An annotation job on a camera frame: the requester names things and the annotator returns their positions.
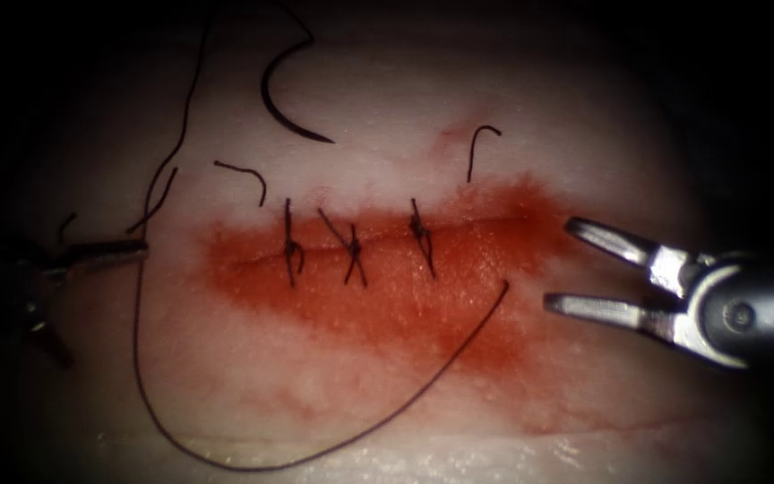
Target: red blood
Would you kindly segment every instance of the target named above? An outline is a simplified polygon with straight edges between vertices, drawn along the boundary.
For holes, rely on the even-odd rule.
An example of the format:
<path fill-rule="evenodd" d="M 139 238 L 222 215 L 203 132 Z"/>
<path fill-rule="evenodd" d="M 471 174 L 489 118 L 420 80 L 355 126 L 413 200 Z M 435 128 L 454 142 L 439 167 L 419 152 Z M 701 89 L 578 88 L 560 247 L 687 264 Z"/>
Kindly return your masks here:
<path fill-rule="evenodd" d="M 347 242 L 350 224 L 357 227 L 366 288 L 358 268 L 343 284 L 348 252 L 317 212 L 295 212 L 294 204 L 291 236 L 305 250 L 295 288 L 281 217 L 267 229 L 238 229 L 222 220 L 200 228 L 196 278 L 235 307 L 269 311 L 333 344 L 385 357 L 402 348 L 421 376 L 431 374 L 489 311 L 504 280 L 543 278 L 547 264 L 572 254 L 575 245 L 563 232 L 568 207 L 528 177 L 510 186 L 463 186 L 437 206 L 418 206 L 431 231 L 436 278 L 409 228 L 410 201 L 404 212 L 367 210 L 354 220 L 325 213 Z M 295 255 L 293 269 L 297 263 Z M 528 345 L 546 336 L 539 324 L 527 324 L 540 312 L 541 299 L 507 294 L 457 370 L 514 375 L 526 364 Z"/>

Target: skin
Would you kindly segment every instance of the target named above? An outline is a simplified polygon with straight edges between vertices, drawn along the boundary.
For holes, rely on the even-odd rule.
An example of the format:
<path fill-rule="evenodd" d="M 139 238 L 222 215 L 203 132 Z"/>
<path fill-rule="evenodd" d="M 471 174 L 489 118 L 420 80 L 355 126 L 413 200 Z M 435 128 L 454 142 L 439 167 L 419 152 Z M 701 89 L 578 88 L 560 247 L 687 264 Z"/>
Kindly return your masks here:
<path fill-rule="evenodd" d="M 263 108 L 262 69 L 302 38 L 296 25 L 269 6 L 227 7 L 211 34 L 187 138 L 170 165 L 179 172 L 150 222 L 139 312 L 143 379 L 154 410 L 187 448 L 219 462 L 285 462 L 354 433 L 419 384 L 401 357 L 367 367 L 371 349 L 305 346 L 301 333 L 282 331 L 296 328 L 288 316 L 256 315 L 192 283 L 203 256 L 194 237 L 208 233 L 206 221 L 263 228 L 281 220 L 286 197 L 302 224 L 315 208 L 353 218 L 364 206 L 405 207 L 411 196 L 436 203 L 465 184 L 470 136 L 486 124 L 503 136 L 480 135 L 475 183 L 530 177 L 583 210 L 576 214 L 673 245 L 708 240 L 667 127 L 610 60 L 610 46 L 579 24 L 506 7 L 478 18 L 463 7 L 397 15 L 398 7 L 385 14 L 291 6 L 316 42 L 277 69 L 271 94 L 287 116 L 336 144 L 296 136 Z M 18 176 L 3 203 L 6 225 L 56 251 L 56 229 L 74 210 L 80 217 L 67 228 L 68 241 L 122 237 L 142 216 L 151 177 L 176 141 L 198 35 L 194 18 L 148 31 L 98 62 Z M 214 160 L 257 169 L 268 183 L 265 206 L 258 206 L 254 178 L 218 169 Z M 553 258 L 543 272 L 512 277 L 516 297 L 527 302 L 516 324 L 548 334 L 539 347 L 545 364 L 514 377 L 547 378 L 559 389 L 503 397 L 519 401 L 523 428 L 457 371 L 381 431 L 305 465 L 236 473 L 198 462 L 158 432 L 135 383 L 139 272 L 130 266 L 82 278 L 56 299 L 50 320 L 77 358 L 72 370 L 60 371 L 32 348 L 0 348 L 6 452 L 44 480 L 87 482 L 760 476 L 766 448 L 740 376 L 536 307 L 549 290 L 644 294 L 635 272 L 573 249 L 577 255 Z M 344 273 L 348 261 L 340 255 L 325 270 Z M 265 418 L 263 408 L 240 403 L 241 395 L 298 391 L 305 382 L 295 379 L 292 354 L 311 359 L 318 385 L 351 375 L 353 366 L 374 371 L 369 376 L 383 385 L 342 393 L 329 415 L 314 419 L 302 419 L 297 406 Z M 252 385 L 258 389 L 242 392 Z M 318 385 L 296 393 L 297 403 L 325 404 Z M 6 402 L 20 405 L 15 411 Z M 546 417 L 552 414 L 569 418 Z"/>

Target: cut suture end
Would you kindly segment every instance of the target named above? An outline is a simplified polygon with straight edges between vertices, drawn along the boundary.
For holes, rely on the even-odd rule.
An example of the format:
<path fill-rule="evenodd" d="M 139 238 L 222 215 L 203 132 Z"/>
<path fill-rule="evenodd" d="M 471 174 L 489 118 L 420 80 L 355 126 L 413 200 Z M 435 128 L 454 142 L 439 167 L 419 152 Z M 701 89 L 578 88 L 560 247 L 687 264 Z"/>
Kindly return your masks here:
<path fill-rule="evenodd" d="M 242 169 L 240 167 L 236 167 L 234 165 L 229 165 L 227 163 L 223 163 L 220 160 L 214 160 L 214 166 L 215 167 L 221 167 L 224 169 L 231 169 L 234 171 L 237 171 L 238 173 L 246 173 L 249 175 L 253 175 L 254 177 L 259 179 L 259 183 L 262 184 L 262 197 L 259 199 L 259 206 L 264 205 L 264 197 L 268 194 L 268 184 L 265 183 L 264 177 L 262 177 L 262 174 L 254 169 Z"/>
<path fill-rule="evenodd" d="M 471 140 L 470 142 L 470 161 L 468 162 L 468 183 L 470 183 L 470 177 L 474 171 L 474 150 L 476 149 L 476 146 L 477 146 L 477 136 L 479 136 L 479 133 L 483 130 L 491 131 L 492 133 L 497 134 L 498 136 L 503 134 L 501 133 L 501 130 L 490 125 L 482 125 L 479 128 L 477 128 L 477 131 L 474 132 L 473 140 Z"/>

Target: black suture thread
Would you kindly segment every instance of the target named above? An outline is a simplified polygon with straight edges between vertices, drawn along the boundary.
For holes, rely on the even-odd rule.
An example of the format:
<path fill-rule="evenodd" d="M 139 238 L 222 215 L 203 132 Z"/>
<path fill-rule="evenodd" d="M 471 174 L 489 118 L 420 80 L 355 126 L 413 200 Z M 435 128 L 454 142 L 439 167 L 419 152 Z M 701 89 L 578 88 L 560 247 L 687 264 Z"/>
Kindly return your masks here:
<path fill-rule="evenodd" d="M 205 47 L 208 44 L 208 34 L 211 32 L 211 25 L 213 23 L 214 14 L 216 13 L 217 5 L 213 5 L 211 9 L 209 10 L 209 14 L 205 18 L 205 24 L 202 28 L 202 37 L 199 41 L 199 53 L 196 57 L 196 67 L 195 72 L 193 73 L 193 81 L 190 83 L 190 90 L 187 92 L 187 96 L 184 102 L 184 119 L 181 123 L 181 132 L 178 136 L 178 140 L 175 144 L 175 146 L 172 148 L 172 151 L 169 152 L 167 157 L 161 161 L 161 163 L 158 165 L 157 170 L 154 172 L 154 176 L 151 179 L 151 182 L 148 187 L 148 191 L 145 194 L 145 202 L 142 206 L 142 213 L 143 218 L 147 220 L 149 218 L 149 206 L 151 205 L 151 196 L 154 192 L 154 187 L 157 185 L 160 173 L 163 172 L 163 170 L 166 168 L 166 166 L 169 164 L 169 162 L 175 158 L 175 155 L 178 153 L 179 150 L 181 150 L 181 146 L 184 144 L 184 139 L 186 138 L 187 134 L 187 121 L 190 117 L 190 105 L 193 101 L 193 95 L 196 91 L 196 85 L 199 81 L 199 75 L 202 72 L 202 62 L 205 57 Z M 144 241 L 148 237 L 148 223 L 142 224 L 142 234 L 141 239 Z M 142 312 L 142 283 L 145 275 L 145 263 L 143 261 L 140 261 L 137 265 L 138 269 L 138 277 L 136 279 L 136 300 L 133 304 L 133 373 L 136 378 L 136 388 L 139 391 L 140 398 L 142 398 L 142 402 L 145 405 L 145 410 L 148 412 L 149 417 L 151 418 L 151 423 L 154 424 L 155 429 L 178 451 L 182 452 L 183 454 L 189 455 L 193 457 L 194 459 L 207 463 L 209 465 L 212 465 L 214 467 L 223 467 L 222 464 L 219 462 L 214 462 L 206 459 L 205 457 L 202 457 L 201 455 L 197 454 L 196 452 L 190 450 L 187 448 L 186 445 L 182 444 L 180 441 L 178 441 L 175 436 L 169 432 L 169 430 L 163 426 L 163 423 L 160 421 L 160 418 L 157 415 L 157 412 L 154 410 L 154 407 L 151 405 L 151 399 L 148 396 L 148 391 L 145 389 L 145 382 L 143 381 L 142 377 L 142 369 L 140 367 L 140 361 L 139 361 L 139 330 L 140 330 L 140 314 Z"/>
<path fill-rule="evenodd" d="M 360 240 L 357 238 L 357 228 L 354 224 L 351 224 L 351 242 L 348 244 L 348 254 L 351 255 L 351 264 L 348 266 L 348 272 L 345 274 L 344 284 L 348 286 L 348 278 L 351 277 L 351 271 L 354 269 L 355 264 L 360 269 L 360 280 L 363 282 L 363 287 L 367 287 L 366 273 L 363 272 L 363 265 L 360 263 Z"/>
<path fill-rule="evenodd" d="M 160 199 L 157 201 L 157 204 L 154 205 L 154 208 L 151 209 L 150 212 L 148 212 L 146 215 L 144 215 L 139 221 L 134 223 L 134 225 L 131 225 L 130 227 L 125 230 L 125 234 L 131 235 L 133 234 L 139 227 L 145 225 L 148 223 L 148 220 L 151 220 L 151 217 L 153 217 L 163 206 L 163 203 L 166 201 L 166 196 L 169 194 L 169 188 L 172 186 L 172 180 L 175 179 L 175 175 L 178 173 L 178 167 L 174 167 L 172 169 L 172 174 L 169 175 L 169 180 L 166 182 L 166 187 L 163 189 L 163 194 L 160 196 Z"/>
<path fill-rule="evenodd" d="M 187 99 L 185 102 L 184 123 L 182 125 L 181 136 L 179 137 L 178 142 L 175 148 L 172 150 L 172 152 L 169 153 L 169 155 L 158 166 L 158 169 L 154 173 L 154 177 L 151 180 L 151 183 L 149 185 L 148 193 L 145 196 L 145 203 L 142 210 L 146 220 L 148 219 L 148 215 L 149 215 L 149 206 L 151 204 L 151 194 L 153 192 L 154 186 L 158 182 L 159 175 L 163 171 L 163 169 L 167 166 L 167 164 L 175 157 L 175 155 L 180 150 L 181 145 L 184 142 L 184 138 L 186 134 L 187 119 L 189 117 L 189 111 L 190 111 L 190 103 L 193 98 L 193 93 L 195 91 L 196 83 L 199 79 L 199 73 L 202 69 L 202 59 L 204 57 L 205 45 L 207 43 L 208 33 L 211 30 L 211 23 L 215 14 L 215 10 L 216 10 L 216 7 L 211 9 L 211 14 L 208 15 L 207 20 L 205 22 L 204 29 L 202 30 L 202 40 L 199 47 L 199 55 L 197 57 L 195 75 L 193 76 L 193 83 L 191 85 L 189 93 L 187 94 Z M 148 224 L 143 223 L 142 239 L 143 240 L 146 239 L 147 235 L 148 235 Z M 196 461 L 204 463 L 206 465 L 210 465 L 216 469 L 222 469 L 225 471 L 237 471 L 237 472 L 274 472 L 274 471 L 283 471 L 286 469 L 291 469 L 299 465 L 315 461 L 317 459 L 324 457 L 325 455 L 332 454 L 342 448 L 355 444 L 357 441 L 372 435 L 375 431 L 389 424 L 396 417 L 398 417 L 400 414 L 406 411 L 411 405 L 416 403 L 423 395 L 425 395 L 426 392 L 428 392 L 428 390 L 443 376 L 443 374 L 448 369 L 450 369 L 452 364 L 459 358 L 459 356 L 473 342 L 473 340 L 476 339 L 480 331 L 482 331 L 486 323 L 489 321 L 489 319 L 491 319 L 492 315 L 495 313 L 495 310 L 501 305 L 503 298 L 506 296 L 506 293 L 510 288 L 509 282 L 504 281 L 503 290 L 501 291 L 500 296 L 497 298 L 495 303 L 492 305 L 492 308 L 489 310 L 486 316 L 480 321 L 480 323 L 474 328 L 474 330 L 468 335 L 468 337 L 465 338 L 462 344 L 459 345 L 459 347 L 446 360 L 443 366 L 441 366 L 441 368 L 438 369 L 438 371 L 436 371 L 434 375 L 427 382 L 425 382 L 419 389 L 417 389 L 417 391 L 413 393 L 403 404 L 401 404 L 399 407 L 397 407 L 395 410 L 389 413 L 386 417 L 378 420 L 369 428 L 366 428 L 363 431 L 358 432 L 357 434 L 352 435 L 351 437 L 346 438 L 345 440 L 342 440 L 335 445 L 331 445 L 327 448 L 322 449 L 321 451 L 309 454 L 299 459 L 295 459 L 293 461 L 285 462 L 282 464 L 247 467 L 247 466 L 230 465 L 224 462 L 217 462 L 204 455 L 198 454 L 192 449 L 188 448 L 187 446 L 182 444 L 179 440 L 177 440 L 175 436 L 173 436 L 172 433 L 163 425 L 163 423 L 160 421 L 157 415 L 157 412 L 154 410 L 153 405 L 151 405 L 151 399 L 149 398 L 148 392 L 145 389 L 145 382 L 142 377 L 141 365 L 139 360 L 139 334 L 140 334 L 140 322 L 141 322 L 140 314 L 142 311 L 141 310 L 142 285 L 143 285 L 144 275 L 145 275 L 144 262 L 139 262 L 137 265 L 137 268 L 138 268 L 139 274 L 136 280 L 136 284 L 137 284 L 136 301 L 133 305 L 133 372 L 135 373 L 135 377 L 136 377 L 137 389 L 139 391 L 140 397 L 142 398 L 142 402 L 145 405 L 145 409 L 148 412 L 149 417 L 151 418 L 151 422 L 154 424 L 154 427 L 158 430 L 158 432 L 164 438 L 166 438 L 166 440 L 172 446 L 174 446 L 175 449 L 177 449 L 182 454 L 186 454 L 192 457 L 193 459 L 195 459 Z"/>
<path fill-rule="evenodd" d="M 58 226 L 58 244 L 60 246 L 65 244 L 65 229 L 67 229 L 67 226 L 70 225 L 71 222 L 76 220 L 76 217 L 76 212 L 71 212 L 71 214 L 64 219 L 61 225 Z"/>
<path fill-rule="evenodd" d="M 477 147 L 477 136 L 479 136 L 479 132 L 482 130 L 491 131 L 494 134 L 497 134 L 500 136 L 501 130 L 497 129 L 494 126 L 490 125 L 482 125 L 479 128 L 477 128 L 477 131 L 474 132 L 474 139 L 470 142 L 470 162 L 468 163 L 468 183 L 470 183 L 470 174 L 474 171 L 474 150 Z"/>
<path fill-rule="evenodd" d="M 486 324 L 492 318 L 492 315 L 495 314 L 495 310 L 497 310 L 497 308 L 503 302 L 503 298 L 506 297 L 506 293 L 509 291 L 509 289 L 510 289 L 510 283 L 508 281 L 503 281 L 503 289 L 501 290 L 500 295 L 498 295 L 497 300 L 494 302 L 491 309 L 488 310 L 488 313 L 486 313 L 483 319 L 477 324 L 477 326 L 474 327 L 473 331 L 471 331 L 468 334 L 468 336 L 464 339 L 464 341 L 462 341 L 462 343 L 459 345 L 458 348 L 456 348 L 456 350 L 450 355 L 450 357 L 447 358 L 446 362 L 444 362 L 444 364 L 441 365 L 440 368 L 438 368 L 438 371 L 434 372 L 434 375 L 432 375 L 431 378 L 429 378 L 424 384 L 422 384 L 417 389 L 416 392 L 411 394 L 411 396 L 409 396 L 409 398 L 404 403 L 402 403 L 401 405 L 393 409 L 393 411 L 388 413 L 385 417 L 382 417 L 380 420 L 376 421 L 368 428 L 365 428 L 360 432 L 357 432 L 356 434 L 346 438 L 345 440 L 339 441 L 334 445 L 331 445 L 318 452 L 309 454 L 307 456 L 301 457 L 294 461 L 285 462 L 282 464 L 275 464 L 275 465 L 265 465 L 261 467 L 239 467 L 239 466 L 229 465 L 226 463 L 213 461 L 207 457 L 196 454 L 193 451 L 186 449 L 186 447 L 180 446 L 179 448 L 186 449 L 185 452 L 187 452 L 188 454 L 190 454 L 192 457 L 194 457 L 199 461 L 202 461 L 209 465 L 213 465 L 214 467 L 218 467 L 226 471 L 275 472 L 275 471 L 284 471 L 286 469 L 297 467 L 298 465 L 302 465 L 308 462 L 315 461 L 317 459 L 321 459 L 325 455 L 332 454 L 336 451 L 339 451 L 340 449 L 348 447 L 349 445 L 355 444 L 357 441 L 367 436 L 371 436 L 373 433 L 380 430 L 381 428 L 383 428 L 384 426 L 392 422 L 394 419 L 399 417 L 399 415 L 407 411 L 411 407 L 411 405 L 413 405 L 414 403 L 417 403 L 426 394 L 426 392 L 428 392 L 429 389 L 432 388 L 434 384 L 436 384 L 438 380 L 441 379 L 443 374 L 450 369 L 450 367 L 456 362 L 456 360 L 459 359 L 461 354 L 464 353 L 465 350 L 468 348 L 468 346 L 477 338 L 477 336 L 483 330 L 483 328 L 486 327 Z"/>
<path fill-rule="evenodd" d="M 328 220 L 327 215 L 324 215 L 322 209 L 318 209 L 318 214 L 322 216 L 324 224 L 327 225 L 327 228 L 331 230 L 333 236 L 340 244 L 342 244 L 346 252 L 348 252 L 348 255 L 351 256 L 351 265 L 348 268 L 348 273 L 345 275 L 345 284 L 348 284 L 348 278 L 351 276 L 351 271 L 356 265 L 357 269 L 360 270 L 360 280 L 363 282 L 363 287 L 368 287 L 369 284 L 366 282 L 366 273 L 363 271 L 363 263 L 360 262 L 360 251 L 362 247 L 360 246 L 360 240 L 357 238 L 357 228 L 353 223 L 351 224 L 351 242 L 346 242 L 345 238 L 342 237 L 342 234 L 340 234 L 340 232 L 336 230 L 336 227 L 333 227 L 331 221 Z"/>
<path fill-rule="evenodd" d="M 262 183 L 262 198 L 259 199 L 259 206 L 261 207 L 264 205 L 264 197 L 268 194 L 268 184 L 264 182 L 264 178 L 262 178 L 262 174 L 260 174 L 258 171 L 254 169 L 242 169 L 240 167 L 236 167 L 235 165 L 229 165 L 227 163 L 223 163 L 220 160 L 214 160 L 214 166 L 215 167 L 221 167 L 225 169 L 232 169 L 234 171 L 238 171 L 240 173 L 248 173 L 250 175 L 254 175 L 256 178 L 259 179 L 259 182 Z"/>
<path fill-rule="evenodd" d="M 414 238 L 417 240 L 420 252 L 422 252 L 423 257 L 426 258 L 426 264 L 429 266 L 429 272 L 432 273 L 432 279 L 437 279 L 434 275 L 434 261 L 432 260 L 432 232 L 423 227 L 423 221 L 420 219 L 420 211 L 417 210 L 417 199 L 411 199 L 411 206 L 414 207 L 414 214 L 411 215 L 411 222 L 408 226 L 411 229 L 411 233 L 414 234 Z M 426 246 L 423 246 L 423 239 L 426 240 Z"/>
<path fill-rule="evenodd" d="M 291 270 L 291 257 L 298 252 L 300 254 L 300 261 L 297 264 L 297 273 L 300 274 L 304 270 L 304 248 L 300 246 L 294 239 L 291 238 L 291 199 L 286 198 L 286 268 L 288 269 L 288 280 L 291 283 L 291 287 L 295 287 L 295 274 Z"/>
<path fill-rule="evenodd" d="M 270 64 L 268 64 L 267 67 L 264 68 L 264 73 L 262 74 L 262 102 L 264 103 L 264 107 L 268 110 L 269 113 L 271 113 L 271 116 L 273 116 L 274 119 L 277 120 L 281 125 L 283 125 L 286 129 L 291 131 L 294 134 L 298 134 L 300 136 L 305 137 L 306 139 L 317 141 L 319 143 L 330 143 L 333 144 L 334 141 L 326 136 L 322 136 L 321 134 L 312 132 L 300 125 L 296 125 L 294 122 L 292 122 L 290 119 L 285 117 L 280 110 L 276 107 L 275 104 L 273 104 L 273 100 L 271 99 L 271 90 L 269 88 L 271 83 L 271 75 L 273 74 L 273 71 L 276 70 L 277 66 L 280 65 L 280 62 L 285 60 L 286 57 L 291 56 L 298 50 L 302 50 L 304 48 L 307 48 L 315 43 L 315 36 L 313 36 L 313 33 L 304 25 L 303 21 L 301 21 L 299 18 L 297 18 L 294 13 L 291 12 L 285 5 L 277 3 L 277 6 L 279 6 L 282 10 L 284 10 L 291 18 L 297 22 L 298 25 L 300 25 L 301 29 L 303 29 L 306 32 L 306 40 L 300 41 L 296 43 L 295 45 L 291 46 L 290 48 L 287 48 L 286 50 L 283 50 L 279 53 L 278 56 L 274 57 L 274 59 L 271 61 Z"/>

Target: metal jaw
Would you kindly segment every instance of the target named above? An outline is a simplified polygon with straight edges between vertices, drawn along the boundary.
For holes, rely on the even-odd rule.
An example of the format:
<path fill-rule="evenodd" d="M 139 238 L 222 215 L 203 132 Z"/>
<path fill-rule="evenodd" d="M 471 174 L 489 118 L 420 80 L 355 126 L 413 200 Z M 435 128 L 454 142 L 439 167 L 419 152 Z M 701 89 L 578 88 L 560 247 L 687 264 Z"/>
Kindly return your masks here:
<path fill-rule="evenodd" d="M 141 240 L 75 245 L 57 258 L 25 241 L 0 244 L 0 333 L 15 333 L 59 367 L 71 367 L 73 354 L 47 320 L 53 297 L 66 283 L 89 272 L 136 263 L 147 256 L 148 246 Z"/>
<path fill-rule="evenodd" d="M 745 361 L 716 350 L 700 323 L 700 305 L 706 292 L 736 273 L 738 266 L 713 271 L 717 258 L 712 255 L 663 246 L 593 220 L 572 218 L 564 228 L 579 240 L 645 269 L 651 284 L 682 301 L 681 310 L 672 313 L 617 299 L 547 293 L 543 297 L 547 311 L 645 333 L 726 367 L 747 367 Z"/>

